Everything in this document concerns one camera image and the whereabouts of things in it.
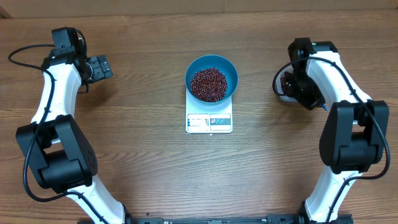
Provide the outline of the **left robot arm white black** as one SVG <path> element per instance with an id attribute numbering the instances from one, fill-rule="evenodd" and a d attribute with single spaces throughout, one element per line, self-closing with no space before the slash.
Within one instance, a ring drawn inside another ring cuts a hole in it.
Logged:
<path id="1" fill-rule="evenodd" d="M 48 57 L 38 69 L 44 76 L 40 104 L 30 124 L 16 131 L 25 157 L 22 181 L 37 202 L 68 197 L 91 218 L 91 223 L 131 223 L 98 177 L 94 149 L 74 119 L 76 97 L 83 86 L 111 78 L 104 55 L 87 56 L 84 35 L 62 27 L 52 31 Z"/>

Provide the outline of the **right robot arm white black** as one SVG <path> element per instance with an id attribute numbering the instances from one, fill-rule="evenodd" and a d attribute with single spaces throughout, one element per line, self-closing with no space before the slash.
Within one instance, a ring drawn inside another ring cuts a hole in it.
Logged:
<path id="1" fill-rule="evenodd" d="M 273 79 L 274 93 L 283 102 L 298 103 L 308 110 L 324 108 L 329 114 L 320 136 L 324 167 L 317 184 L 297 215 L 278 218 L 289 223 L 352 223 L 351 215 L 338 213 L 351 186 L 368 179 L 365 172 L 383 157 L 383 170 L 371 179 L 384 176 L 390 166 L 389 107 L 357 86 L 332 42 L 296 38 L 288 54 L 289 63 Z"/>

